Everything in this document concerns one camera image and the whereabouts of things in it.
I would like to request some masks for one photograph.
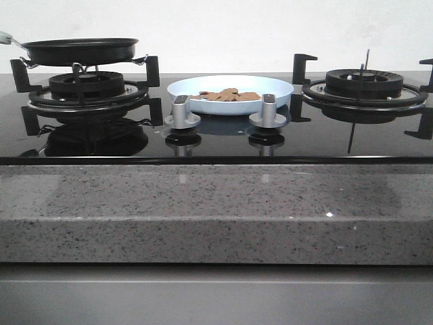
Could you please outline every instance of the speckled countertop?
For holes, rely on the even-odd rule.
[[[1,262],[433,264],[431,165],[0,166]]]

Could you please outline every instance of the white dish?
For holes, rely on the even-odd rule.
[[[272,93],[275,95],[277,107],[287,104],[293,86],[285,81],[267,77],[245,75],[216,75],[184,79],[167,87],[172,100],[179,95],[198,95],[200,91],[220,92],[226,88],[237,88],[240,93],[253,91],[259,95]],[[247,115],[258,112],[262,108],[261,100],[246,102],[215,102],[208,100],[189,100],[192,112],[214,115]]]

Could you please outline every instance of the glass stovetop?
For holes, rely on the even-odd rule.
[[[425,85],[429,73],[403,72],[405,83]],[[289,74],[260,74],[291,82]],[[51,75],[30,75],[30,81],[47,85]],[[151,88],[151,98],[161,98],[162,116],[171,112],[171,99],[166,91],[169,84],[189,77],[185,75],[161,75],[161,86]],[[138,81],[141,74],[126,74],[126,80]],[[323,79],[324,73],[307,76],[312,80]],[[142,126],[147,144],[138,153],[119,157],[81,156],[74,158],[46,157],[43,148],[49,134],[27,135],[21,107],[28,101],[28,93],[16,93],[11,74],[0,74],[0,163],[15,164],[128,164],[128,163],[380,163],[383,161],[433,162],[433,141],[408,135],[406,131],[418,131],[422,114],[396,117],[380,124],[337,121],[325,116],[321,109],[307,103],[294,107],[300,99],[293,95],[288,106],[278,113],[291,118],[279,134],[258,136],[247,116],[202,115],[202,122],[187,141],[170,137],[164,125]],[[125,116],[134,121],[150,118],[149,106],[142,106]],[[39,116],[39,125],[60,126],[54,118]]]

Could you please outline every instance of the pan handle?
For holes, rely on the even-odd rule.
[[[12,35],[0,30],[0,44],[9,45],[12,42]]]
[[[8,33],[6,33],[6,32],[2,32],[2,31],[0,30],[0,44],[6,44],[6,45],[9,45],[10,43],[14,43],[14,44],[16,44],[17,46],[19,46],[19,47],[21,47],[22,49],[25,49],[25,50],[27,51],[27,49],[26,49],[24,46],[22,46],[22,44],[21,44],[20,42],[18,42],[16,39],[14,39],[14,38],[12,37],[12,35],[10,35],[10,34],[8,34]]]

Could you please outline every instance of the black frying pan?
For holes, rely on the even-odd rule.
[[[27,51],[33,64],[42,66],[96,66],[129,61],[134,57],[138,39],[58,39],[19,44],[0,32],[0,43],[17,43]]]

